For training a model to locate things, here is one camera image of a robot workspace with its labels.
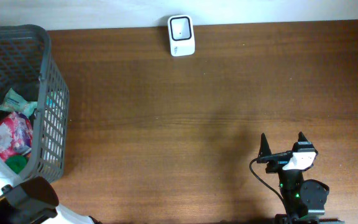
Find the green lid jar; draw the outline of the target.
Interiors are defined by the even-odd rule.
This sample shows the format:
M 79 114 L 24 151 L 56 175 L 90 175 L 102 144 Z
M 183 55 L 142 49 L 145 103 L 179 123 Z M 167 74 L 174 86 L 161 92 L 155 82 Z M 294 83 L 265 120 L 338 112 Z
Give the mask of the green lid jar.
M 27 165 L 27 158 L 22 155 L 16 155 L 8 158 L 6 165 L 16 174 L 19 174 Z

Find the red purple tissue pack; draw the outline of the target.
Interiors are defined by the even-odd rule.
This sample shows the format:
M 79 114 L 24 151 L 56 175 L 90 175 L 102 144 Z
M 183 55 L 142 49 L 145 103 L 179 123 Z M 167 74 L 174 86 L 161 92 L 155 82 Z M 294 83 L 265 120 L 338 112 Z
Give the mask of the red purple tissue pack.
M 28 117 L 12 112 L 0 120 L 0 158 L 28 157 L 32 150 L 33 129 Z

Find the mint green wipes pack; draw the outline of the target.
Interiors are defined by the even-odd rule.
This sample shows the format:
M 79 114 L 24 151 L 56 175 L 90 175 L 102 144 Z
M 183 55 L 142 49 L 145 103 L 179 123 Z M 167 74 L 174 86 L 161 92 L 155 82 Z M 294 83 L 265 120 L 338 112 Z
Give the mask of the mint green wipes pack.
M 30 117 L 37 109 L 36 101 L 26 101 L 22 96 L 16 93 L 12 88 L 6 93 L 0 111 L 17 112 Z

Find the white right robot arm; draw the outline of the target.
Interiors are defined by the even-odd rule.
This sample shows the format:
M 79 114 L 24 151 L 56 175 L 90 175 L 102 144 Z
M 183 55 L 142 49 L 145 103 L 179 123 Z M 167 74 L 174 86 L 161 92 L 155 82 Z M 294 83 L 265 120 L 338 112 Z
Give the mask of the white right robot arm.
M 267 137 L 261 134 L 258 156 L 251 160 L 249 169 L 268 189 L 278 195 L 285 208 L 284 214 L 275 215 L 273 222 L 288 223 L 342 223 L 337 218 L 323 219 L 324 205 L 329 186 L 314 179 L 304 179 L 303 173 L 313 167 L 318 151 L 305 135 L 298 133 L 298 140 L 289 151 L 272 153 Z M 253 163 L 266 164 L 265 172 L 277 174 L 279 191 L 273 189 L 253 170 Z

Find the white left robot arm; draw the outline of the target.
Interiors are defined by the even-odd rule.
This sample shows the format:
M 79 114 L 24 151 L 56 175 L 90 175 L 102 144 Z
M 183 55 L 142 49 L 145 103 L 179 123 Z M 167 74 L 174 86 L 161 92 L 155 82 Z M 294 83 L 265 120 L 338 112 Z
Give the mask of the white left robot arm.
M 95 224 L 99 221 L 60 204 L 53 187 L 43 177 L 22 180 L 0 158 L 0 223 Z

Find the white barcode scanner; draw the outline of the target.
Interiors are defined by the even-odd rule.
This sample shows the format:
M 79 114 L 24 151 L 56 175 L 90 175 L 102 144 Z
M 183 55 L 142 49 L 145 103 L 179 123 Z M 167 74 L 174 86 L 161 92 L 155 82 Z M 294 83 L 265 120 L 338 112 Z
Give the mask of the white barcode scanner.
M 175 15 L 168 18 L 170 53 L 173 57 L 195 53 L 195 34 L 193 21 L 189 15 Z

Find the grey plastic basket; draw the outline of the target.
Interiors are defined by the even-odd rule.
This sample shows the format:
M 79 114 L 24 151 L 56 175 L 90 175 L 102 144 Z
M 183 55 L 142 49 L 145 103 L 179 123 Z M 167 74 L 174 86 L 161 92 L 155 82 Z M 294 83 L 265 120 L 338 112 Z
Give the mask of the grey plastic basket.
M 70 94 L 51 49 L 40 26 L 0 27 L 0 104 L 9 89 L 37 102 L 31 116 L 33 148 L 19 174 L 24 180 L 42 176 L 54 182 L 63 175 Z

